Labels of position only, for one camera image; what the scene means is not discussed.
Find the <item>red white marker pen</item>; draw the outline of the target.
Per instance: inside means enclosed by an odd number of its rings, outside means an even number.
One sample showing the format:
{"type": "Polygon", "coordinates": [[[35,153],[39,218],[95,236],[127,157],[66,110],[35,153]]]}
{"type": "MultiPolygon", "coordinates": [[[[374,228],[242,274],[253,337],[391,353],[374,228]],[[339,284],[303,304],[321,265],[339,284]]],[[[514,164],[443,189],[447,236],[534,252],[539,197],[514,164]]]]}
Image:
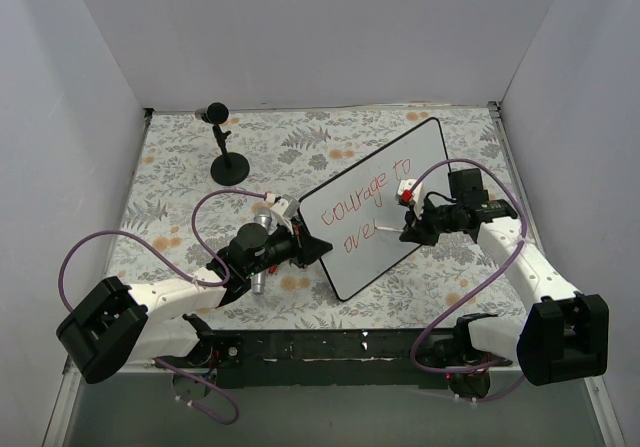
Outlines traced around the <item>red white marker pen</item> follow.
{"type": "Polygon", "coordinates": [[[384,232],[393,232],[393,233],[401,233],[402,229],[397,229],[393,227],[385,227],[385,226],[374,226],[376,230],[384,231],[384,232]]]}

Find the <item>white whiteboard black frame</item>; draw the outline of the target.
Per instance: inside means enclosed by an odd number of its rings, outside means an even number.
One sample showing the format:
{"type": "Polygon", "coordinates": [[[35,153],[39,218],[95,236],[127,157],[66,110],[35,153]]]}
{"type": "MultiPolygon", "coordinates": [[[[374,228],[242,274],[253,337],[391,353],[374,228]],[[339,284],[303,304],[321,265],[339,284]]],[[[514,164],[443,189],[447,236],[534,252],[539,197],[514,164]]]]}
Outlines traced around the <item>white whiteboard black frame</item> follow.
{"type": "Polygon", "coordinates": [[[320,263],[336,297],[346,301],[418,246],[398,240],[407,209],[396,202],[403,179],[416,179],[448,153],[440,121],[431,117],[301,197],[309,232],[333,244],[320,263]]]}

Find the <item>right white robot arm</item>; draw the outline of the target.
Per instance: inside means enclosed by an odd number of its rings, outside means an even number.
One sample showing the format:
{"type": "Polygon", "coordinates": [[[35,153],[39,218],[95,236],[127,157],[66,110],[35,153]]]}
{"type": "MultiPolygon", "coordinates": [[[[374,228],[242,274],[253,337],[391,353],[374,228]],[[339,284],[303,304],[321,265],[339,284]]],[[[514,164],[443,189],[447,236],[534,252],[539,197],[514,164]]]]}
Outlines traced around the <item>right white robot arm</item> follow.
{"type": "Polygon", "coordinates": [[[514,201],[492,200],[475,167],[448,175],[450,198],[434,205],[421,179],[399,183],[396,199],[407,207],[402,242],[434,246],[443,234],[464,233],[497,264],[492,280],[506,277],[527,318],[519,324],[494,314],[457,319],[448,339],[437,342],[449,361],[443,373],[473,374],[513,362],[540,386],[601,376],[608,363],[609,308],[598,294],[583,294],[529,243],[514,201]]]}

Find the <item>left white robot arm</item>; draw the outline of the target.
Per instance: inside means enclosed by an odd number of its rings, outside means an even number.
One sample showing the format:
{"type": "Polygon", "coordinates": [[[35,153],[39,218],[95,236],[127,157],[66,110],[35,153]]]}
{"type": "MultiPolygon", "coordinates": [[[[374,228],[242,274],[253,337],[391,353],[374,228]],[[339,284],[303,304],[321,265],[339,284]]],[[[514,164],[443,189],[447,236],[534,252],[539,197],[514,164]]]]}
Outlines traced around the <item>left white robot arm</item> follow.
{"type": "Polygon", "coordinates": [[[205,365],[213,344],[195,312],[230,304],[251,288],[251,279],[290,262],[305,268],[332,250],[312,236],[300,220],[268,232],[243,225],[212,261],[193,274],[152,284],[101,280],[69,310],[56,330],[67,354],[89,384],[102,382],[126,363],[177,357],[193,367],[205,365]]]}

